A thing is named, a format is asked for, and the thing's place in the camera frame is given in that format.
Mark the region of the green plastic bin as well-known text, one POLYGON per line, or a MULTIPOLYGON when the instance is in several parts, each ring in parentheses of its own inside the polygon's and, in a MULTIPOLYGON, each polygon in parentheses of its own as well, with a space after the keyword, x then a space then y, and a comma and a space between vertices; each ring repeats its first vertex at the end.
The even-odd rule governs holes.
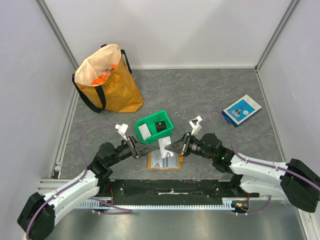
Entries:
POLYGON ((134 130, 139 141, 145 144, 152 144, 161 138, 170 136, 174 128, 175 127, 171 119, 169 118, 169 115, 164 109, 146 117, 140 118, 134 125, 134 130), (157 133, 155 123, 159 121, 165 121, 167 129, 157 133), (148 137, 146 140, 143 140, 141 133, 138 129, 138 127, 143 124, 147 125, 151 133, 151 137, 148 137))

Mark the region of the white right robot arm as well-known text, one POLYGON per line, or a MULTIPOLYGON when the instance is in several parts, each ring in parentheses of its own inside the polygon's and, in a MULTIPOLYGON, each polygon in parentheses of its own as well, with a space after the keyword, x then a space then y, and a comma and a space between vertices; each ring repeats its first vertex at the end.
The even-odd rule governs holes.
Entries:
POLYGON ((212 160, 216 170, 233 175, 229 191, 235 197, 249 193, 284 198, 308 213, 314 213, 320 201, 320 177, 301 160, 271 162, 248 157, 224 147, 214 133, 197 139, 186 132, 165 149, 183 157, 194 154, 212 160))

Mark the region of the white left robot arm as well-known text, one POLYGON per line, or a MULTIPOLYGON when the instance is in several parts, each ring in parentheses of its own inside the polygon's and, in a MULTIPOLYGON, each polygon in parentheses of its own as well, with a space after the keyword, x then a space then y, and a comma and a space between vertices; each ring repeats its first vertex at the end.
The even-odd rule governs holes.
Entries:
POLYGON ((142 143, 133 136, 122 140, 118 147, 110 142, 102 143, 92 162, 80 175, 51 192, 35 192, 28 198, 17 219, 17 224, 25 232, 25 238, 46 239, 55 225, 79 204, 96 195, 106 196, 110 192, 113 165, 130 157, 140 159, 154 150, 154 146, 142 143))

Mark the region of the white credit card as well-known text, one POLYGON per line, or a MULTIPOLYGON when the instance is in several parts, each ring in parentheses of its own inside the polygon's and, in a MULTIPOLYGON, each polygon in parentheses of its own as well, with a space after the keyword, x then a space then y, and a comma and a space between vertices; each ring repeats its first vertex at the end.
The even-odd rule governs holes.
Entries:
POLYGON ((163 167, 163 159, 159 152, 152 152, 150 154, 150 168, 151 169, 160 169, 163 167))
POLYGON ((179 160, 176 157, 166 157, 162 159, 162 167, 163 168, 173 168, 177 169, 179 167, 179 160))
POLYGON ((162 159, 174 156, 174 153, 172 151, 169 151, 166 149, 166 147, 171 144, 171 138, 169 136, 160 138, 158 140, 158 143, 159 143, 159 149, 160 149, 160 154, 162 159))

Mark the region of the orange leather card holder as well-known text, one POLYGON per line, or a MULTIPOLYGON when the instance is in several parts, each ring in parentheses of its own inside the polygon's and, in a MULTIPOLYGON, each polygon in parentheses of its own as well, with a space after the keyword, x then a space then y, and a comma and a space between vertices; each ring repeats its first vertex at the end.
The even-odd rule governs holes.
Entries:
POLYGON ((149 170, 180 170, 181 163, 184 161, 182 156, 174 153, 173 156, 162 158, 159 149, 148 154, 148 169, 149 170))

